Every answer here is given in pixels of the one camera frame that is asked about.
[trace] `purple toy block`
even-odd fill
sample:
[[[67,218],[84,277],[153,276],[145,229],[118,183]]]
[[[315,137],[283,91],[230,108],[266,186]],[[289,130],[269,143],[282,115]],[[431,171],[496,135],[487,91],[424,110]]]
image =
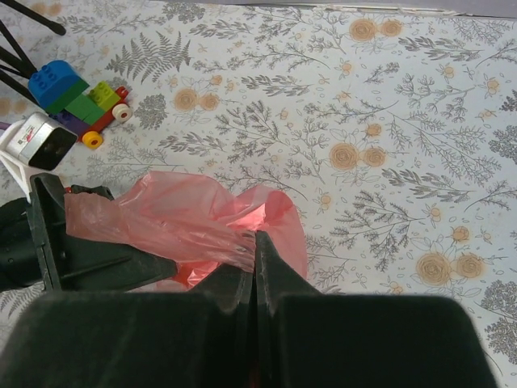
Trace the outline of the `purple toy block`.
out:
[[[90,127],[89,124],[85,123],[82,120],[79,120],[72,113],[67,111],[61,111],[56,115],[48,115],[50,118],[60,122],[67,128],[69,131],[75,133],[81,138],[84,132]]]

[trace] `white wheel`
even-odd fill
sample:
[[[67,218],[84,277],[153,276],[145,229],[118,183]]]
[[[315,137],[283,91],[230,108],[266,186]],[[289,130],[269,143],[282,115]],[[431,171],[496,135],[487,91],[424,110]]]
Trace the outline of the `white wheel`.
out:
[[[119,123],[125,123],[132,117],[132,109],[125,103],[120,103],[119,105],[114,106],[111,113]]]

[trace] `pink plastic bag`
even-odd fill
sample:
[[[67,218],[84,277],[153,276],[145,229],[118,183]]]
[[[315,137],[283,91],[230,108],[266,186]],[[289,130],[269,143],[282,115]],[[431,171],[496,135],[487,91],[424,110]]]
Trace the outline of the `pink plastic bag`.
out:
[[[218,263],[253,271],[254,238],[248,230],[268,232],[284,260],[306,276],[305,236],[296,207],[285,193],[265,186],[236,197],[205,175],[152,171],[113,201],[66,194],[65,211],[69,235],[173,259],[185,264],[189,285]]]

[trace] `floral tablecloth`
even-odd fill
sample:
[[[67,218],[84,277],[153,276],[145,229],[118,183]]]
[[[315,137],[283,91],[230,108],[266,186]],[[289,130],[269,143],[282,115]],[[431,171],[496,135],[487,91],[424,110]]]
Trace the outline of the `floral tablecloth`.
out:
[[[165,2],[2,8],[40,67],[130,91],[135,115],[76,145],[65,184],[123,192],[149,170],[256,184],[295,201],[325,293],[452,297],[501,386],[517,386],[514,23]],[[0,120],[34,110],[0,85]],[[2,170],[2,203],[21,191]],[[7,337],[41,285],[0,296]]]

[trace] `yellow wheel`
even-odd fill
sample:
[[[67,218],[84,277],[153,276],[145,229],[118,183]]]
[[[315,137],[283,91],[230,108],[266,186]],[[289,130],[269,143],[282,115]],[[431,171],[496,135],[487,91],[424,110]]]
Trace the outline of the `yellow wheel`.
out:
[[[103,144],[103,137],[95,131],[86,132],[82,135],[82,142],[91,150],[96,150]]]

